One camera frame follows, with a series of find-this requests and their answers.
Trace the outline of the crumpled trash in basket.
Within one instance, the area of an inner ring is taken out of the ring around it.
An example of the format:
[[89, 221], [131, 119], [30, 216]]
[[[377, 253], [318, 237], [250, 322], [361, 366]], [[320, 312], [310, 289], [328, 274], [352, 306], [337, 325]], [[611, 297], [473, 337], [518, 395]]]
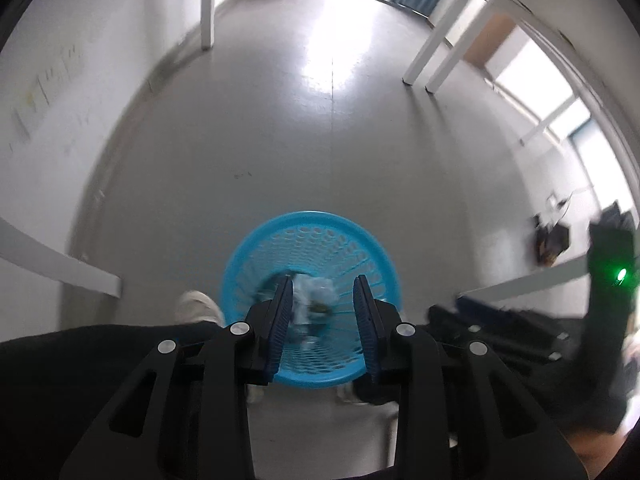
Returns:
[[338, 295], [329, 278], [295, 274], [293, 278], [293, 310], [288, 338], [302, 350], [318, 344], [329, 329]]

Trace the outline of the blue plastic trash basket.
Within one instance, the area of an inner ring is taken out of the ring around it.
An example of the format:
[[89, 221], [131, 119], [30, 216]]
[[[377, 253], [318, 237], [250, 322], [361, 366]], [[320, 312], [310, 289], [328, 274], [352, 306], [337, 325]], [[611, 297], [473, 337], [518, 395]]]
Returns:
[[307, 389], [351, 382], [366, 367], [352, 284], [366, 276], [372, 295], [401, 305], [400, 284], [382, 245], [355, 222], [322, 211], [273, 218], [242, 240], [221, 285], [227, 322], [271, 299], [282, 278], [293, 281], [293, 312], [277, 382]]

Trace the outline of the white sneaker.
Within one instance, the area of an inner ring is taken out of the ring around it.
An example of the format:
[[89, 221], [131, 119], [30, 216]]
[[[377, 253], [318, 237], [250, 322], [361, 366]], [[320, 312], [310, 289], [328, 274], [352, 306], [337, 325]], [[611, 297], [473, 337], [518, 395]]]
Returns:
[[179, 324], [209, 322], [220, 327], [226, 326], [224, 314], [218, 304], [198, 290], [189, 290], [180, 296], [175, 308], [175, 318]]

